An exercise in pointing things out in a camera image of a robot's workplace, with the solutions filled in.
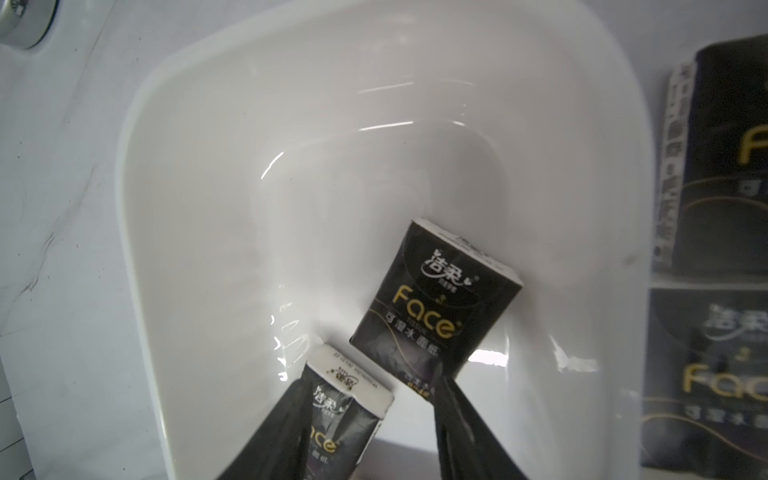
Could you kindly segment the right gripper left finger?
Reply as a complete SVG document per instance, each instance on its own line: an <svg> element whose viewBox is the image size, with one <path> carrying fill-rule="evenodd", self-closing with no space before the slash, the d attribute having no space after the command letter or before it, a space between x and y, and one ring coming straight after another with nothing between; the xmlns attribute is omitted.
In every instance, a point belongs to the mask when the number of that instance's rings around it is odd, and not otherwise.
<svg viewBox="0 0 768 480"><path fill-rule="evenodd" d="M302 479L311 421L311 383L299 379L288 387L218 479Z"/></svg>

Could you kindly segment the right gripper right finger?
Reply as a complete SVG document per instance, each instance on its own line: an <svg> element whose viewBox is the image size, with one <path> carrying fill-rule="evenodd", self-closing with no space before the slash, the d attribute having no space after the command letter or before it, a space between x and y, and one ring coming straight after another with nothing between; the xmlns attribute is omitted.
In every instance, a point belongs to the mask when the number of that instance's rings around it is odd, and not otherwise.
<svg viewBox="0 0 768 480"><path fill-rule="evenodd" d="M527 479L454 379L437 381L433 407L442 479Z"/></svg>

